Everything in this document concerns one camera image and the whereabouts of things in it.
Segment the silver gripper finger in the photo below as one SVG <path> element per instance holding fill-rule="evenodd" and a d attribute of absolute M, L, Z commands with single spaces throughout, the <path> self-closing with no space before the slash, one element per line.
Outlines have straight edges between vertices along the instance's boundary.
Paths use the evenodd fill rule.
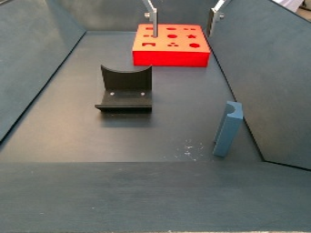
<path fill-rule="evenodd" d="M 143 4 L 147 8 L 147 12 L 144 13 L 144 17 L 150 19 L 150 22 L 154 25 L 154 37 L 158 37 L 158 10 L 152 4 L 151 0 L 142 0 Z"/>
<path fill-rule="evenodd" d="M 207 27 L 208 36 L 212 36 L 216 22 L 223 18 L 222 9 L 224 8 L 226 2 L 227 0 L 219 0 L 216 5 L 210 9 L 210 19 L 208 19 L 208 27 Z"/>

